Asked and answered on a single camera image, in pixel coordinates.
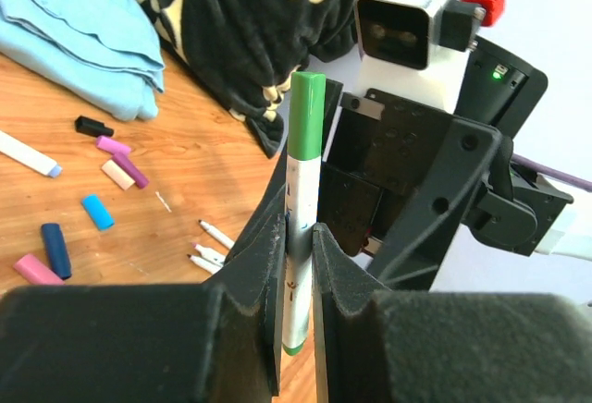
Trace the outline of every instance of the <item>green marker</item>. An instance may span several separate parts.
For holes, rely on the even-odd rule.
[[[323,74],[295,72],[291,77],[286,171],[286,214],[289,218],[282,334],[284,350],[289,355],[301,351],[308,335],[325,84]]]

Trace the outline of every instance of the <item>blue marker cap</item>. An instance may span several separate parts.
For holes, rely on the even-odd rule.
[[[61,165],[55,165],[55,167],[49,171],[49,174],[47,174],[49,177],[51,178],[55,178],[57,177],[59,174],[62,173],[62,166]]]
[[[52,271],[62,280],[70,278],[72,276],[72,268],[70,266],[64,234],[62,234],[59,224],[45,223],[41,226],[41,234]]]
[[[82,206],[84,206],[84,209],[86,209],[86,212],[91,216],[99,230],[107,230],[115,224],[111,214],[106,210],[96,195],[89,195],[82,200]]]

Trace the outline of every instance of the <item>silver camera housing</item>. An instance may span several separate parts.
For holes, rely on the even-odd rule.
[[[355,0],[358,44],[364,54],[422,70],[438,47],[449,0]]]

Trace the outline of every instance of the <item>bolt hole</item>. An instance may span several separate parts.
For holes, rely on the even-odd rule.
[[[462,137],[461,146],[467,152],[474,151],[479,145],[479,139],[475,135],[465,135]]]
[[[448,211],[448,208],[448,200],[445,198],[436,198],[432,203],[432,210],[438,215],[445,214]]]

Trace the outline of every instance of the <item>floral patterned blanket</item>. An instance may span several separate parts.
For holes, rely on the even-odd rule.
[[[277,109],[310,55],[331,61],[356,43],[353,0],[137,0],[163,45],[268,157],[283,133]]]

